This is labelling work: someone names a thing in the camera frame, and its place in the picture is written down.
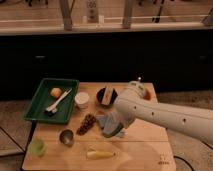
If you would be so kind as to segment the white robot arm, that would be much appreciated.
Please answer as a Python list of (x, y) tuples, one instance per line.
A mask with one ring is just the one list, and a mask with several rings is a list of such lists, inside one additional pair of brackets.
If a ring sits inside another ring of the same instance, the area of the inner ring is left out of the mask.
[(141, 119), (213, 144), (213, 110), (156, 103), (145, 100), (146, 94), (143, 83), (131, 81), (117, 96), (117, 119), (126, 128)]

